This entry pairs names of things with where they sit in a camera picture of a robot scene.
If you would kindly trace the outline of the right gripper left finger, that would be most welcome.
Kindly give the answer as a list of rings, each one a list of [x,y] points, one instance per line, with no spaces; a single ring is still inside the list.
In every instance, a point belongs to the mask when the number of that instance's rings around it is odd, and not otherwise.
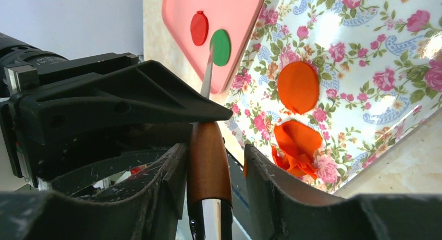
[[[175,239],[188,146],[157,152],[148,167],[92,197],[1,193],[1,239]]]

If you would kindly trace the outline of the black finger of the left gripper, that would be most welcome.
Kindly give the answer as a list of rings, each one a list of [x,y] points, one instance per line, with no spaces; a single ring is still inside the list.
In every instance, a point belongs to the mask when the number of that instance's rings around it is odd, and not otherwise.
[[[201,122],[212,107],[157,61],[66,61],[38,78],[19,98],[19,147],[29,152],[117,151],[134,126]]]

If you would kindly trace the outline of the orange dough scrap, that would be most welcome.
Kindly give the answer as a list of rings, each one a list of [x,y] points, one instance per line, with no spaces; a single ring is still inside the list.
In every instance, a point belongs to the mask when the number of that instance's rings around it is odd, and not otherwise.
[[[313,154],[322,144],[320,133],[297,121],[286,121],[274,127],[274,135],[274,163],[294,177],[308,175],[317,179]]]

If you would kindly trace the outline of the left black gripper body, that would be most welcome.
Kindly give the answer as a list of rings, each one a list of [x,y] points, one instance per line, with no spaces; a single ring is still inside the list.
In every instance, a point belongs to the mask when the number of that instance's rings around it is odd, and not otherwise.
[[[27,151],[28,166],[13,172],[30,177],[61,159],[70,137],[134,124],[193,121],[193,89],[157,61],[139,63],[130,53],[67,60],[52,52],[11,52],[1,58],[19,72],[16,92],[2,119],[10,144]]]

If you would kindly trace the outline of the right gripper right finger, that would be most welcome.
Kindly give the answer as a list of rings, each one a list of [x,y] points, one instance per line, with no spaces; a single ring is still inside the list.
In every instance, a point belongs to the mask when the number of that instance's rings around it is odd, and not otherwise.
[[[257,239],[441,239],[441,195],[328,194],[244,149]]]

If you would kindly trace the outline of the pink plastic tray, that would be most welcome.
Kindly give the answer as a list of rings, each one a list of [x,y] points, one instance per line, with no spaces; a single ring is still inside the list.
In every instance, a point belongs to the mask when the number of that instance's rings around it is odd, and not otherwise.
[[[163,22],[200,78],[213,50],[211,93],[225,90],[264,0],[163,0]]]

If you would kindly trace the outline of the floral patterned tray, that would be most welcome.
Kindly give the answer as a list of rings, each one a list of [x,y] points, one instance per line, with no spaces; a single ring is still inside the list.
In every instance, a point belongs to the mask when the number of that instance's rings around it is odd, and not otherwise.
[[[297,61],[320,88],[302,115],[277,91]],[[239,145],[268,158],[276,125],[318,131],[317,178],[304,181],[334,193],[441,108],[441,0],[264,0],[225,106]]]

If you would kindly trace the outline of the metal scraper wooden handle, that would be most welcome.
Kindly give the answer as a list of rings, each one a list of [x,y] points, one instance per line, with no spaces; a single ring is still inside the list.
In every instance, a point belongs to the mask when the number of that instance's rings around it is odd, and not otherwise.
[[[228,159],[218,121],[231,112],[210,100],[214,46],[200,94],[212,105],[201,122],[193,125],[187,170],[187,210],[193,239],[232,238],[232,191]]]

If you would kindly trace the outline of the orange-red dough piece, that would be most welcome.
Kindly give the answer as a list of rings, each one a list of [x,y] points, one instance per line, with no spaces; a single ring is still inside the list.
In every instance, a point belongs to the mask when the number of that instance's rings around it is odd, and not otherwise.
[[[285,108],[304,114],[318,101],[320,92],[316,71],[304,62],[289,63],[279,74],[277,90]]]

